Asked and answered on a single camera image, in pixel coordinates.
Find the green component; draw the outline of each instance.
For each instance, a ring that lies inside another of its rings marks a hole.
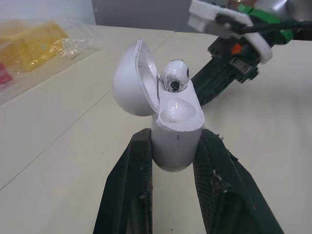
[[[254,9],[251,6],[246,6],[246,5],[241,4],[238,7],[238,10],[249,16],[258,17],[259,19],[261,19],[262,21],[266,23],[280,23],[281,22],[280,18],[276,17],[275,15],[272,15],[265,11]],[[293,32],[291,30],[281,30],[280,33],[285,38],[286,43],[290,42],[293,39]]]

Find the robotic arm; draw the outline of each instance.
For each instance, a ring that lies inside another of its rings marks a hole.
[[[258,64],[273,56],[271,48],[291,40],[312,40],[312,2],[258,0],[239,11],[193,0],[189,25],[219,38],[208,48],[212,60],[192,79],[201,105],[218,96],[235,79],[240,83],[258,75]]]

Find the earbud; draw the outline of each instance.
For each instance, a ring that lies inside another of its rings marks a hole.
[[[172,60],[169,62],[160,77],[160,81],[164,83],[165,90],[171,93],[185,90],[189,79],[189,67],[183,60]]]

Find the table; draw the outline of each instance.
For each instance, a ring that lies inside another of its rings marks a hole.
[[[1,233],[91,234],[106,177],[131,136],[151,126],[149,117],[131,116],[114,101],[112,77],[123,51],[144,39],[158,72],[183,59],[194,75],[209,61],[207,47],[215,40],[193,33],[95,29],[103,36],[100,52],[0,107],[7,123],[1,130],[20,133],[12,134],[14,145],[6,141],[0,147],[6,147],[0,156]],[[253,175],[285,233],[312,229],[311,53],[308,42],[276,47],[259,77],[234,82],[203,107],[205,127],[220,133]],[[86,79],[87,74],[94,75]],[[22,114],[28,127],[14,125],[19,120],[10,119],[12,114]],[[153,186],[155,234],[205,233],[192,167],[167,173],[153,165]]]

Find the red item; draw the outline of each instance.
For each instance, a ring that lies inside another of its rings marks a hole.
[[[13,77],[8,73],[5,66],[0,63],[0,85],[12,80]]]

